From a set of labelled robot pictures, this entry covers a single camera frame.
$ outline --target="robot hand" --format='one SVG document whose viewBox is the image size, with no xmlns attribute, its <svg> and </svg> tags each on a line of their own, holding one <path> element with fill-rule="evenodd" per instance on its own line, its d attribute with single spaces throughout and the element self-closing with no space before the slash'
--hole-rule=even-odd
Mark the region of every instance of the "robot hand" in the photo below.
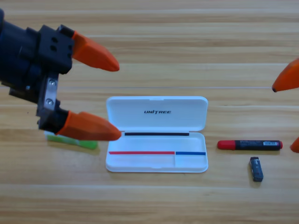
<svg viewBox="0 0 299 224">
<path fill-rule="evenodd" d="M 39 129 L 78 140 L 117 140 L 121 132 L 107 120 L 59 107 L 58 76 L 72 67 L 72 58 L 107 71 L 118 71 L 113 55 L 77 31 L 21 29 L 4 20 L 0 9 L 0 81 L 9 94 L 37 104 Z"/>
</svg>

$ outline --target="wooden table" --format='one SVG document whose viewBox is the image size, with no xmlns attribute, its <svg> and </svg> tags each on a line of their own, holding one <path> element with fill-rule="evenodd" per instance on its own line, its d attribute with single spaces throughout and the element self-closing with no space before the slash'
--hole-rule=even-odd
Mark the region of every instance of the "wooden table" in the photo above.
<svg viewBox="0 0 299 224">
<path fill-rule="evenodd" d="M 299 56 L 297 0 L 1 0 L 22 28 L 61 23 L 112 51 L 117 73 L 74 62 L 62 107 L 107 117 L 110 96 L 204 96 L 209 169 L 118 174 L 107 143 L 83 153 L 47 143 L 36 106 L 0 88 L 1 224 L 298 224 L 299 90 L 272 83 Z M 281 140 L 279 153 L 216 149 L 218 140 Z M 252 182 L 259 156 L 264 180 Z"/>
</svg>

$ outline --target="white plastic box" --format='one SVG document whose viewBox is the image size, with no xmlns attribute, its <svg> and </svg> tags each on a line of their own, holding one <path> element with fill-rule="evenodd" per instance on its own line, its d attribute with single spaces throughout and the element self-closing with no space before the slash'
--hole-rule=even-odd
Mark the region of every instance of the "white plastic box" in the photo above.
<svg viewBox="0 0 299 224">
<path fill-rule="evenodd" d="M 109 121 L 122 136 L 109 142 L 112 172 L 201 173 L 208 168 L 204 97 L 111 97 Z"/>
</svg>

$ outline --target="red line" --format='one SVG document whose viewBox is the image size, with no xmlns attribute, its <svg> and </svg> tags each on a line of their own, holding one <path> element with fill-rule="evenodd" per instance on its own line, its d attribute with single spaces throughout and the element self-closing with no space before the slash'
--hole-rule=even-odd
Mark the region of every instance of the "red line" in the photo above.
<svg viewBox="0 0 299 224">
<path fill-rule="evenodd" d="M 167 155 L 174 155 L 174 152 L 171 151 L 165 151 L 165 152 L 152 152 L 152 151 L 114 151 L 114 152 L 109 152 L 109 154 L 114 154 L 114 155 L 121 155 L 121 154 L 126 154 L 126 155 L 142 155 L 142 154 L 151 154 L 151 155 L 161 155 L 161 154 L 167 154 Z"/>
</svg>

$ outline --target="green eraser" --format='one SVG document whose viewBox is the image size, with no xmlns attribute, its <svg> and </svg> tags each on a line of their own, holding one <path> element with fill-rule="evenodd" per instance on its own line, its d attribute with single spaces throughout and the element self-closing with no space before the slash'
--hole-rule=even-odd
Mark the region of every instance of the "green eraser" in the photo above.
<svg viewBox="0 0 299 224">
<path fill-rule="evenodd" d="M 63 135 L 55 135 L 54 133 L 47 132 L 47 131 L 45 131 L 44 134 L 45 134 L 46 140 L 48 140 L 48 141 L 55 141 L 55 142 L 61 142 L 61 143 L 65 143 L 65 144 L 81 146 L 81 147 L 92 149 L 92 150 L 94 150 L 98 147 L 97 141 L 77 140 L 77 139 L 65 137 Z"/>
</svg>

